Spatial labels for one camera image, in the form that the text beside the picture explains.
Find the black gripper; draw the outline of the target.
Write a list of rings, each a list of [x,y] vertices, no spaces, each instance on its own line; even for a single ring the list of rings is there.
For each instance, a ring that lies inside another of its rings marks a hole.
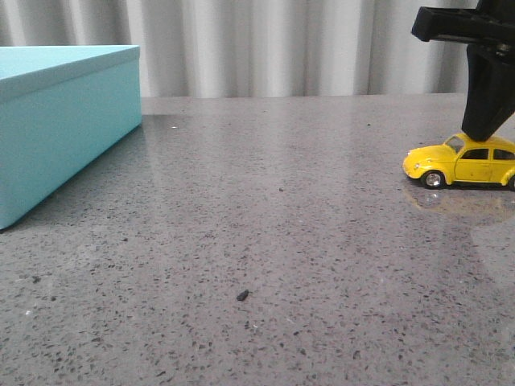
[[[514,114],[514,2],[480,1],[474,9],[419,8],[411,34],[422,40],[470,44],[468,97],[462,130],[488,140]]]

